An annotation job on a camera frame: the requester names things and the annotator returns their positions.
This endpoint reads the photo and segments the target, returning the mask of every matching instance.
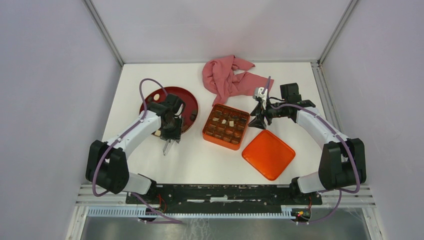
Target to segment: white table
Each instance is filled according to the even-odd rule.
[[[298,83],[302,99],[311,100],[324,114],[317,85],[308,62],[256,63],[249,72],[275,79],[270,96],[280,98],[280,85]],[[212,109],[215,94],[202,82],[204,63],[126,64],[123,67],[116,94],[103,135],[106,141],[127,127],[139,114],[141,98],[139,84],[143,78],[159,81],[164,87],[177,86],[189,90],[197,99],[199,113],[194,125],[163,156],[165,141],[149,136],[128,159],[130,172],[140,173],[166,184],[289,184],[294,177],[318,170],[321,149],[315,141],[291,119],[273,119],[267,129],[286,142],[296,157],[275,180],[269,181],[242,158],[242,151],[261,131],[249,127],[241,148],[237,151],[205,141],[202,129]],[[145,96],[158,89],[153,82],[143,84]],[[250,113],[257,102],[251,96],[230,97],[226,105]]]

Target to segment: orange container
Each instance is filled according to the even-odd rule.
[[[266,179],[274,181],[295,158],[295,151],[268,130],[261,131],[241,156]]]
[[[203,139],[223,147],[238,150],[245,136],[249,113],[222,104],[215,104],[207,118]]]

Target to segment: pink cloth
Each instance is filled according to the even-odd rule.
[[[268,78],[247,72],[255,65],[234,55],[208,61],[202,71],[203,85],[209,92],[216,94],[212,105],[224,104],[232,96],[253,96],[255,88],[265,87]],[[234,74],[234,70],[245,72]],[[273,86],[271,79],[269,89]]]

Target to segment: red plate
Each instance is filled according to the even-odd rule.
[[[184,108],[184,111],[182,112],[182,115],[181,115],[184,118],[184,122],[182,123],[182,133],[185,133],[193,125],[193,123],[196,121],[196,118],[199,114],[198,101],[196,100],[195,96],[193,96],[193,94],[191,92],[185,90],[184,88],[177,87],[177,86],[167,86],[167,87],[165,87],[165,90],[169,94],[177,95],[185,103],[185,108]],[[155,101],[153,99],[153,97],[156,94],[159,94],[159,96],[160,96],[159,100],[157,100],[157,101]],[[146,99],[147,104],[149,104],[151,102],[160,103],[160,102],[165,101],[165,97],[166,96],[165,96],[164,91],[162,90],[162,88],[159,88],[158,90],[150,93],[145,99]],[[143,104],[141,104],[139,113],[141,113],[143,110],[144,110],[144,106],[143,106]]]

